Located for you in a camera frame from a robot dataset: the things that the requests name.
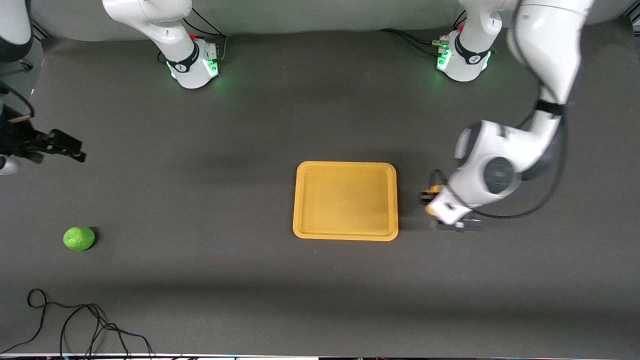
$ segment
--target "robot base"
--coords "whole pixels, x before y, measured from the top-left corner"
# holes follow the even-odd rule
[[[440,41],[448,41],[449,44],[455,43],[455,39],[460,31],[454,30],[449,34],[442,35]],[[444,72],[451,79],[455,81],[467,82],[477,78],[482,70],[486,69],[487,61],[491,56],[489,52],[484,59],[480,59],[478,56],[478,63],[469,65],[467,61],[459,55],[454,46],[450,46],[446,51],[438,58],[436,69]]]
[[[171,65],[167,63],[169,70],[171,70],[171,76],[183,88],[187,89],[197,89],[205,86],[209,80],[218,76],[220,71],[216,44],[210,44],[202,39],[196,39],[194,43],[200,48],[199,57],[188,72],[173,71]]]

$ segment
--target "black cable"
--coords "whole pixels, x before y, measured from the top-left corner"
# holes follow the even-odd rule
[[[204,17],[202,17],[202,15],[200,15],[200,13],[195,10],[194,8],[191,8],[193,10],[193,12],[196,13],[196,15],[198,15],[199,18],[201,18],[204,22],[207,23],[207,25],[209,25],[213,30],[217,31],[218,34],[220,34],[222,37],[227,37],[225,34],[223,34],[220,30],[218,30],[215,26],[213,26],[207,19],[205,19]]]
[[[429,187],[430,188],[433,185],[437,185],[436,184],[436,176],[438,176],[440,178],[440,184],[442,184],[442,185],[446,185],[447,184],[447,176],[444,174],[444,172],[442,170],[440,170],[439,168],[435,168],[429,174]]]
[[[460,20],[460,22],[457,22],[455,24],[453,24],[453,30],[457,29],[458,26],[462,25],[462,23],[467,19],[467,17],[465,16],[464,19]]]
[[[189,27],[191,27],[195,31],[199,31],[199,32],[201,32],[203,34],[211,35],[211,36],[214,36],[214,37],[226,37],[226,35],[214,34],[214,33],[208,32],[208,31],[204,31],[204,30],[198,29],[195,26],[191,25],[191,23],[189,21],[187,21],[187,19],[183,19],[182,21],[184,21],[185,24],[189,25]]]
[[[384,32],[384,33],[394,33],[394,34],[398,34],[398,35],[403,36],[403,37],[408,37],[408,38],[410,38],[411,40],[413,40],[413,41],[415,41],[415,42],[419,42],[419,43],[422,43],[422,44],[431,45],[431,41],[429,41],[429,40],[423,40],[423,39],[421,39],[421,38],[419,38],[419,37],[415,37],[415,36],[413,36],[413,35],[411,35],[411,34],[407,33],[406,31],[402,31],[402,30],[398,30],[398,29],[392,29],[392,28],[380,29],[380,30],[378,30],[378,31],[382,31],[382,32]]]
[[[453,22],[453,30],[456,29],[456,24],[458,23],[458,20],[460,20],[460,18],[462,17],[462,15],[464,15],[467,11],[466,10],[462,10],[462,12],[460,13],[460,15],[458,15],[458,17],[456,18],[456,20]]]
[[[31,301],[31,297],[35,294],[35,293],[39,293],[42,295],[43,298],[43,302],[40,305],[34,305]],[[33,309],[40,309],[42,308],[42,315],[40,315],[40,325],[38,326],[38,330],[36,331],[36,333],[27,341],[24,341],[22,343],[18,343],[2,352],[0,352],[0,354],[4,354],[5,352],[9,352],[13,349],[15,349],[16,347],[19,347],[21,345],[27,344],[32,342],[39,334],[40,331],[42,330],[42,326],[44,324],[44,318],[45,318],[45,314],[47,311],[47,308],[50,305],[55,305],[58,307],[62,307],[63,309],[74,309],[74,311],[71,313],[71,315],[69,315],[67,317],[67,319],[65,320],[64,324],[62,325],[62,330],[60,331],[60,347],[59,347],[59,351],[60,351],[60,357],[63,358],[63,340],[65,338],[65,331],[67,330],[67,324],[69,323],[69,321],[71,320],[71,318],[73,318],[76,314],[78,314],[80,311],[87,309],[89,311],[89,313],[95,317],[96,319],[96,326],[95,326],[95,330],[93,331],[93,335],[92,335],[92,340],[91,343],[89,344],[89,347],[87,349],[87,351],[84,354],[83,358],[87,358],[92,356],[93,353],[93,346],[95,344],[95,342],[97,341],[100,333],[103,330],[107,330],[107,331],[112,331],[118,334],[118,337],[120,339],[120,344],[122,345],[123,350],[125,351],[125,353],[127,354],[127,357],[130,357],[131,353],[129,352],[129,349],[127,348],[127,345],[125,344],[125,341],[122,337],[122,335],[127,335],[127,336],[132,336],[132,337],[137,337],[137,338],[141,338],[144,340],[145,345],[147,346],[147,350],[149,352],[149,359],[151,359],[153,352],[153,349],[151,348],[151,345],[149,343],[149,341],[147,340],[146,337],[139,335],[139,334],[135,334],[133,332],[129,332],[129,331],[125,331],[122,330],[120,328],[118,328],[118,326],[115,323],[112,322],[108,322],[106,320],[106,313],[104,312],[103,308],[101,308],[100,306],[98,306],[97,304],[79,304],[79,305],[73,305],[73,306],[68,306],[68,305],[63,305],[60,304],[59,302],[55,302],[55,301],[49,301],[47,299],[47,295],[44,293],[44,291],[42,291],[41,289],[32,289],[31,291],[29,291],[29,294],[27,295],[27,305],[29,307],[32,307]]]
[[[42,25],[40,25],[36,20],[31,19],[31,24],[33,25],[34,28],[36,28],[39,32],[41,32],[45,38],[52,38],[53,35],[51,35],[50,32],[48,32]]]
[[[523,211],[521,213],[514,214],[514,215],[494,215],[494,214],[483,213],[482,211],[478,211],[476,209],[474,209],[473,212],[488,218],[514,219],[514,218],[523,218],[523,217],[526,217],[527,215],[531,215],[536,211],[540,210],[544,205],[546,205],[547,202],[556,194],[556,191],[560,187],[560,182],[562,181],[564,166],[566,165],[566,158],[568,153],[567,143],[569,141],[568,140],[569,129],[566,121],[564,120],[564,117],[560,119],[560,125],[558,126],[558,128],[559,128],[559,131],[562,131],[561,133],[562,140],[561,140],[561,146],[560,146],[560,158],[558,159],[556,174],[554,175],[554,179],[551,182],[551,187],[549,188],[549,190],[547,190],[547,193],[545,194],[545,196],[534,207],[532,207],[527,211]]]
[[[36,29],[43,38],[49,38],[47,34],[45,34],[44,31],[42,31],[39,27],[33,25],[33,28]]]
[[[3,83],[2,81],[0,81],[0,88],[4,88],[9,92],[11,92],[13,95],[17,96],[18,99],[24,102],[24,104],[29,108],[29,115],[31,115],[31,117],[36,116],[36,111],[33,108],[33,105],[31,105],[31,103],[24,96],[22,96],[22,94],[20,94],[18,91],[16,91],[14,88],[10,87],[9,85]]]
[[[418,51],[420,51],[423,54],[427,54],[430,56],[435,56],[438,57],[440,56],[440,54],[438,53],[432,53],[430,51],[426,51],[425,49],[421,48],[420,46],[418,46],[416,43],[412,42],[413,39],[416,39],[416,41],[420,41],[422,44],[430,44],[431,42],[426,42],[425,40],[419,39],[411,34],[406,34],[404,31],[400,31],[400,30],[395,30],[395,29],[381,29],[378,31],[383,31],[386,33],[393,33],[398,35],[401,39],[403,39],[404,41],[408,42],[409,45],[413,46],[414,48],[416,48]]]
[[[156,56],[156,59],[158,60],[158,62],[159,62],[159,63],[161,63],[161,64],[166,63],[166,58],[164,58],[164,61],[162,61],[162,60],[160,59],[160,55],[163,55],[163,56],[164,56],[164,54],[162,53],[162,51],[158,51],[158,55]]]
[[[531,64],[529,63],[529,60],[524,56],[524,54],[522,53],[522,49],[520,48],[520,44],[518,43],[518,36],[516,34],[516,30],[518,29],[517,26],[517,21],[518,21],[518,16],[520,15],[520,10],[522,9],[521,5],[522,5],[522,1],[523,0],[518,0],[518,4],[516,6],[516,12],[514,14],[514,24],[513,24],[513,45],[514,45],[514,50],[516,51],[518,57],[520,59],[522,59],[523,61],[523,65],[525,66],[525,68],[534,76],[534,78],[536,78],[538,80],[538,83],[540,84],[539,88],[538,88],[538,98],[540,98],[541,93],[542,93],[542,88],[546,88],[547,91],[549,92],[550,96],[553,98],[553,101],[556,104],[559,104],[559,98],[557,96],[557,94],[555,94],[555,92],[549,88],[544,80],[542,80],[542,78],[535,72],[533,71],[533,68],[531,67]],[[533,115],[536,112],[536,108],[533,108],[533,110],[530,112],[529,116],[527,116],[518,126],[517,128],[521,128],[523,126],[526,125],[526,123],[528,123]],[[566,117],[563,115],[560,120],[559,120],[559,124],[558,124],[558,131],[561,131],[561,148],[560,148],[560,158],[558,159],[558,165],[556,168],[556,173],[554,175],[551,187],[549,188],[549,190],[547,191],[547,193],[545,194],[545,196],[537,203],[537,205],[535,205],[534,207],[532,207],[531,209],[518,213],[518,214],[514,214],[514,215],[494,215],[494,214],[488,214],[488,213],[483,213],[482,211],[478,211],[476,209],[472,209],[472,212],[484,216],[484,217],[488,217],[488,218],[496,218],[496,219],[514,219],[514,218],[522,218],[525,217],[527,215],[533,214],[534,212],[536,212],[537,210],[540,210],[556,193],[557,189],[560,186],[560,182],[562,180],[562,176],[564,173],[564,167],[566,165],[566,158],[567,158],[567,154],[568,154],[568,142],[569,142],[569,130],[568,130],[568,124],[566,121]],[[460,197],[458,197],[457,194],[455,194],[455,191],[451,188],[449,188],[449,190],[451,191],[451,193],[458,199],[461,201]]]
[[[227,55],[227,40],[229,40],[229,38],[225,37],[225,43],[222,45],[222,56],[218,57],[220,61],[224,60]]]
[[[631,16],[631,14],[634,13],[634,11],[636,11],[638,8],[640,7],[640,3],[634,5],[631,5],[631,7],[625,12],[627,14],[627,16]]]

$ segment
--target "gray table surface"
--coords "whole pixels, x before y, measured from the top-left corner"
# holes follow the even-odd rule
[[[442,30],[418,33],[433,38]],[[640,357],[640,63],[628,20],[586,28],[563,185],[539,213],[483,233],[429,228],[429,171],[460,131],[515,125],[534,79],[504,34],[472,83],[386,33],[236,36],[221,77],[180,88],[149,41],[55,40],[34,123],[84,141],[0,179],[0,345],[28,339],[40,287],[97,302],[156,352],[430,357]],[[305,160],[387,161],[401,230],[388,243],[291,230]],[[487,208],[525,209],[550,176]],[[86,252],[62,244],[99,228]],[[68,311],[17,352],[55,352]],[[69,324],[84,352],[93,322]],[[144,352],[140,343],[130,347]],[[121,352],[110,335],[101,351]]]

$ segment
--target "green ball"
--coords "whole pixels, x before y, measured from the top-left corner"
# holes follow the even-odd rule
[[[88,227],[72,227],[67,230],[62,241],[71,250],[82,251],[93,245],[95,234]]]

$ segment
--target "yellow tray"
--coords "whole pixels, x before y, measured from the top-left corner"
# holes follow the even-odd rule
[[[387,163],[303,162],[296,176],[293,232],[303,239],[393,240],[396,170]]]

